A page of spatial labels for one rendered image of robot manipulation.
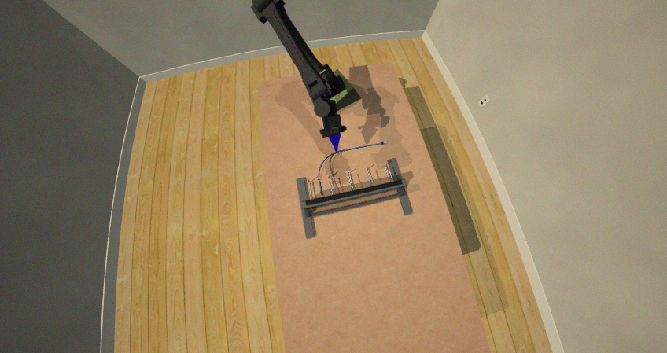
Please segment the grey patch panel rack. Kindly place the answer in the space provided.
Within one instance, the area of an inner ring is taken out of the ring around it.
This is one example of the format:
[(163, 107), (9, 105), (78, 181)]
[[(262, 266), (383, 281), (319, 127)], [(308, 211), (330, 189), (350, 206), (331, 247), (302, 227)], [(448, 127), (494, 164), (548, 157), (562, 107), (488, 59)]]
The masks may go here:
[[(409, 200), (407, 198), (407, 194), (406, 194), (406, 191), (405, 191), (405, 186), (407, 186), (407, 181), (406, 181), (406, 179), (401, 178), (400, 172), (399, 172), (399, 169), (397, 167), (395, 159), (388, 160), (388, 163), (389, 163), (389, 168), (390, 168), (389, 171), (391, 171), (389, 173), (390, 173), (390, 175), (392, 175), (391, 178), (393, 178), (392, 182), (389, 181), (387, 183), (383, 183), (383, 184), (376, 185), (376, 186), (374, 186), (374, 183), (372, 183), (373, 186), (370, 184), (371, 185), (370, 187), (354, 190), (353, 185), (352, 185), (352, 180), (351, 180), (351, 178), (349, 178), (352, 191), (333, 194), (333, 190), (331, 190), (332, 195), (324, 197), (323, 194), (321, 193), (321, 197), (320, 198), (315, 198), (315, 199), (313, 199), (312, 191), (311, 191), (311, 184), (309, 184), (310, 185), (309, 189), (310, 189), (310, 194), (311, 194), (311, 200), (308, 200), (304, 178), (298, 178), (297, 179), (297, 189), (298, 189), (298, 194), (299, 194), (299, 199), (300, 199), (300, 208), (301, 208), (301, 213), (302, 213), (302, 218), (303, 218), (303, 223), (304, 223), (304, 231), (305, 231), (306, 238), (310, 238), (310, 237), (315, 236), (313, 226), (312, 226), (311, 217), (330, 214), (330, 213), (337, 212), (337, 211), (344, 211), (344, 210), (351, 209), (351, 208), (357, 208), (357, 207), (361, 207), (361, 206), (364, 206), (364, 205), (381, 202), (381, 201), (384, 201), (384, 200), (394, 199), (394, 198), (397, 198), (397, 197), (400, 198), (400, 203), (401, 203), (404, 215), (411, 214), (412, 213), (411, 206), (409, 204)], [(385, 165), (385, 169), (387, 169), (386, 165)], [(375, 194), (379, 194), (379, 192), (380, 193), (385, 193), (385, 192), (393, 191), (393, 190), (397, 190), (398, 194), (394, 195), (394, 196), (391, 196), (391, 197), (385, 197), (385, 198), (381, 198), (381, 199), (377, 199), (377, 200), (372, 200), (372, 201), (364, 202), (364, 203), (361, 203), (361, 204), (354, 204), (354, 205), (351, 205), (351, 206), (347, 206), (347, 207), (343, 207), (343, 208), (337, 208), (337, 209), (334, 209), (334, 210), (323, 211), (323, 212), (319, 212), (319, 213), (315, 213), (315, 214), (310, 213), (310, 209), (313, 209), (313, 208), (319, 208), (319, 207), (323, 207), (323, 206), (327, 206), (327, 205), (331, 205), (331, 204), (337, 204), (337, 203), (345, 202), (345, 201), (348, 201), (348, 200), (355, 200), (355, 199), (359, 199), (359, 198), (362, 198), (362, 197), (368, 197), (368, 196), (372, 196), (372, 195), (375, 195)], [(368, 194), (370, 194), (370, 195), (368, 195)], [(302, 207), (301, 207), (301, 205), (302, 205)]]

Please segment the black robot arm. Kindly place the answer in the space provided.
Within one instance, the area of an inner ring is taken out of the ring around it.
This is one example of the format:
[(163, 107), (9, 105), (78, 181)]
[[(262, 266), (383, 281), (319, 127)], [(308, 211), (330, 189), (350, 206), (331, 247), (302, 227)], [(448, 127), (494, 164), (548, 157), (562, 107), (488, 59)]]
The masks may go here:
[[(258, 20), (263, 24), (267, 21), (271, 24), (297, 66), (310, 98), (315, 100), (312, 102), (315, 114), (324, 117), (322, 118), (324, 130), (330, 130), (333, 134), (339, 133), (342, 127), (340, 114), (332, 117), (337, 113), (337, 107), (336, 102), (330, 98), (346, 89), (342, 78), (339, 75), (336, 77), (327, 63), (322, 65), (316, 59), (289, 19), (283, 0), (252, 0), (252, 3), (252, 11)], [(326, 70), (322, 72), (324, 69)], [(319, 74), (320, 72), (322, 73)]]

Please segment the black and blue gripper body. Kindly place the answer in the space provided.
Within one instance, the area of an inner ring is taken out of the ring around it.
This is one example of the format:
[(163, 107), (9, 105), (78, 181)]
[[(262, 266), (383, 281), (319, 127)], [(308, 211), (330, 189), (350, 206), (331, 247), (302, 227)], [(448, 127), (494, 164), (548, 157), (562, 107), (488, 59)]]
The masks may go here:
[(325, 137), (330, 137), (330, 136), (334, 136), (334, 135), (340, 135), (341, 132), (345, 132), (344, 130), (346, 130), (346, 126), (342, 126), (341, 131), (339, 131), (339, 133), (333, 134), (333, 133), (330, 133), (330, 130), (325, 131), (324, 129), (322, 129), (322, 130), (320, 130), (320, 134), (322, 135), (322, 138), (325, 138)]

